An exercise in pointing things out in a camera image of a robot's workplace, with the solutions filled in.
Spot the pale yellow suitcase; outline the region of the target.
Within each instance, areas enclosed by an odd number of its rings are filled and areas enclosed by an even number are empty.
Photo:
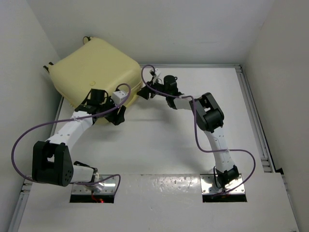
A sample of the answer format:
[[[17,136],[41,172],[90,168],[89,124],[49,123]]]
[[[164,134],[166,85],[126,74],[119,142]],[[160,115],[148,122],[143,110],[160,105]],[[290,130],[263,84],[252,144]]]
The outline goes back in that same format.
[[[58,61],[44,66],[55,89],[76,109],[91,89],[129,94],[126,109],[141,89],[140,65],[103,39],[85,37],[84,45]]]

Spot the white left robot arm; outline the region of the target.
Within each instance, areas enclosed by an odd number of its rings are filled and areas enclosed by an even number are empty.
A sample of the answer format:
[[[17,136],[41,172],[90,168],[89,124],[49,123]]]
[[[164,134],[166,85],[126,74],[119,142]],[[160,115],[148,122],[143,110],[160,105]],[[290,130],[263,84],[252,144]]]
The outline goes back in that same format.
[[[82,134],[99,118],[114,125],[124,122],[125,101],[129,94],[116,89],[112,95],[91,89],[74,110],[69,121],[46,141],[33,147],[32,178],[36,182],[66,187],[68,184],[92,185],[99,182],[97,168],[72,161],[71,150]]]

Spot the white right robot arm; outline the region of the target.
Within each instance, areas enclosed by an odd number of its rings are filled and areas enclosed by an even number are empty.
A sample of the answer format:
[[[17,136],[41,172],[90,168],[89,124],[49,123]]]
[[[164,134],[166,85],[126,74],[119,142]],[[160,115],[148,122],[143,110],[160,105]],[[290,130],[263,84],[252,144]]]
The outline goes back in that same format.
[[[151,81],[146,82],[137,95],[146,100],[155,95],[163,96],[170,108],[192,111],[196,126],[206,134],[214,154],[216,187],[224,188],[237,179],[238,168],[229,154],[223,133],[224,114],[213,95],[207,92],[198,98],[186,97],[178,90],[177,77],[167,75],[160,83],[157,74],[151,71],[151,75]]]

